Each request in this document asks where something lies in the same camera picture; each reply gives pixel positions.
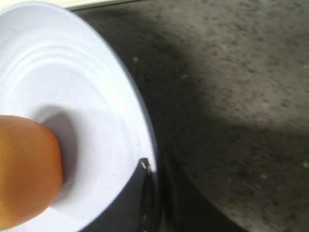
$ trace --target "granite countertop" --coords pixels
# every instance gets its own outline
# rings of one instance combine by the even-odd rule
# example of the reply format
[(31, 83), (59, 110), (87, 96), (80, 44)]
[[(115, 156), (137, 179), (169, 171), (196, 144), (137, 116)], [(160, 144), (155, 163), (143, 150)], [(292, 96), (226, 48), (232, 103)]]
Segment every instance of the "granite countertop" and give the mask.
[(147, 0), (79, 11), (205, 199), (252, 232), (309, 231), (309, 1)]

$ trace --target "white plate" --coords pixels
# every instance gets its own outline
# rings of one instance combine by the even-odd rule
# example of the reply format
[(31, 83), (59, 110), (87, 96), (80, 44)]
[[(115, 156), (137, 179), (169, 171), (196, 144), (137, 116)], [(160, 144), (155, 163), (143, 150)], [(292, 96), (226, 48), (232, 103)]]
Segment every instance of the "white plate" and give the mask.
[(0, 14), (0, 114), (49, 126), (63, 150), (55, 202), (8, 232), (76, 232), (115, 199), (137, 162), (156, 172), (139, 93), (104, 40), (71, 12), (46, 3)]

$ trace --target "gray speckled countertop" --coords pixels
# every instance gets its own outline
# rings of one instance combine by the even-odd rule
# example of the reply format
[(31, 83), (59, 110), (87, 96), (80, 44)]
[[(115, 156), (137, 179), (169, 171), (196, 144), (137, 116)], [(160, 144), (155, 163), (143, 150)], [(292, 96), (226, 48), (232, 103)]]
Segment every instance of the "gray speckled countertop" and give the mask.
[(159, 146), (252, 232), (309, 231), (309, 1), (149, 0), (78, 12), (116, 50)]

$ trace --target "orange object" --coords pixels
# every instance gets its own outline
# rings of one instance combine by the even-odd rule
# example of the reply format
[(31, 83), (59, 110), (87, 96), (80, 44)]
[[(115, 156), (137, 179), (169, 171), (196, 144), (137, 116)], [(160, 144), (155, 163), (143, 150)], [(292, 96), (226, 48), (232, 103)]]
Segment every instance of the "orange object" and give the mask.
[(59, 193), (59, 144), (44, 125), (0, 116), (0, 230), (43, 212)]

